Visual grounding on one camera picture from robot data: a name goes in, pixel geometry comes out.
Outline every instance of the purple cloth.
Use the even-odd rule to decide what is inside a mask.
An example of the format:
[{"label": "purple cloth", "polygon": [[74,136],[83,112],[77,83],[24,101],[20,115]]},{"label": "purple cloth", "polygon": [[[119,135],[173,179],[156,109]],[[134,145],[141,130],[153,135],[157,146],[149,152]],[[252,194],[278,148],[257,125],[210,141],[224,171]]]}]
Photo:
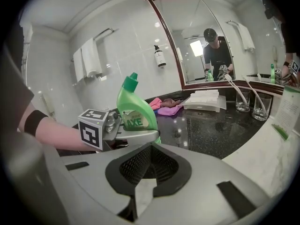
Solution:
[{"label": "purple cloth", "polygon": [[158,114],[165,115],[165,116],[173,116],[175,115],[178,110],[182,108],[182,106],[176,106],[176,107],[162,107],[158,110]]}]

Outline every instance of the person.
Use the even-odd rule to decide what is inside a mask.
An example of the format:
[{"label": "person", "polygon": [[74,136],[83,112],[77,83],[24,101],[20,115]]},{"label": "person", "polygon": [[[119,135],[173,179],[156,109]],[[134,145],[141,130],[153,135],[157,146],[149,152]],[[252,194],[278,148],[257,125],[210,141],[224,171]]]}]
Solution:
[{"label": "person", "polygon": [[282,16],[279,9],[273,4],[271,0],[262,0],[264,6],[265,6],[265,15],[267,19],[271,19],[273,17],[277,18],[281,24],[281,33],[283,40],[285,42],[285,62],[281,69],[281,77],[285,77],[289,73],[289,64],[292,60],[296,60],[296,63],[300,65],[300,51],[299,46],[295,43],[293,37],[291,36],[289,30],[288,30],[288,24],[285,20],[285,18]]},{"label": "person", "polygon": [[33,93],[25,86],[20,73],[23,53],[23,30],[19,24],[6,39],[0,59],[0,130],[27,132],[57,149],[97,151],[82,142],[78,129],[57,123],[39,110],[31,100]]},{"label": "person", "polygon": [[203,34],[205,41],[208,42],[203,50],[205,74],[207,74],[211,64],[214,67],[212,74],[214,81],[217,81],[219,68],[225,64],[228,68],[228,73],[233,75],[233,62],[225,38],[218,36],[212,28],[207,28]]}]

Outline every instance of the green bottle cap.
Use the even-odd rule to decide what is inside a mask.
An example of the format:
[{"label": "green bottle cap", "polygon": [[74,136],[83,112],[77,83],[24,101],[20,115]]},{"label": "green bottle cap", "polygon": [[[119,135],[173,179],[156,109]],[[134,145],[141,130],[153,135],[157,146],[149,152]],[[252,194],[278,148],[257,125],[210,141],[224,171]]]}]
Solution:
[{"label": "green bottle cap", "polygon": [[126,76],[122,87],[130,92],[134,92],[138,83],[139,82],[137,81],[137,73],[132,73],[130,77]]}]

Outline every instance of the brown cloth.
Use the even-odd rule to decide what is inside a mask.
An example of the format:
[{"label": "brown cloth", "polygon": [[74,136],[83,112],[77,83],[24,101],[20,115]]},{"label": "brown cloth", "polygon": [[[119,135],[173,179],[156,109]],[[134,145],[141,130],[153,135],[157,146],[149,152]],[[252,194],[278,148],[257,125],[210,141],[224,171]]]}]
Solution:
[{"label": "brown cloth", "polygon": [[161,103],[161,107],[175,107],[176,105],[180,104],[181,101],[174,101],[170,98],[165,99],[162,103]]}]

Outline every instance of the wall-mounted soap dispenser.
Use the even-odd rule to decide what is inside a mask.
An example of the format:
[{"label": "wall-mounted soap dispenser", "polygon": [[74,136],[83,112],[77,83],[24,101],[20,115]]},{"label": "wall-mounted soap dispenser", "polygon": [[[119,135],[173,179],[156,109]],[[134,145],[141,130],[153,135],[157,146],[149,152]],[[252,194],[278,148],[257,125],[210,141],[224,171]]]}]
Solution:
[{"label": "wall-mounted soap dispenser", "polygon": [[157,45],[154,45],[154,47],[155,47],[154,56],[158,67],[165,66],[166,63],[165,63],[165,57],[163,51],[161,51]]}]

